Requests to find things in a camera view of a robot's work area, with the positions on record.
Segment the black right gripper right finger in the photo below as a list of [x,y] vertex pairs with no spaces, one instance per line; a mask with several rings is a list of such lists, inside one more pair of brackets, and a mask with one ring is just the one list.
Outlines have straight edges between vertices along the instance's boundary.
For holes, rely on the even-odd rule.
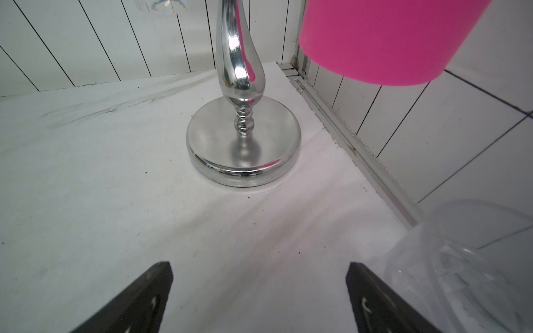
[[439,331],[362,263],[350,263],[346,286],[358,332]]

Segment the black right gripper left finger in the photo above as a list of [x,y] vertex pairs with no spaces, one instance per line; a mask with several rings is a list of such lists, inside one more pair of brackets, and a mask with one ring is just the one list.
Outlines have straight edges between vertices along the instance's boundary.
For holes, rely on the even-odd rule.
[[174,280],[169,262],[158,262],[75,332],[158,332]]

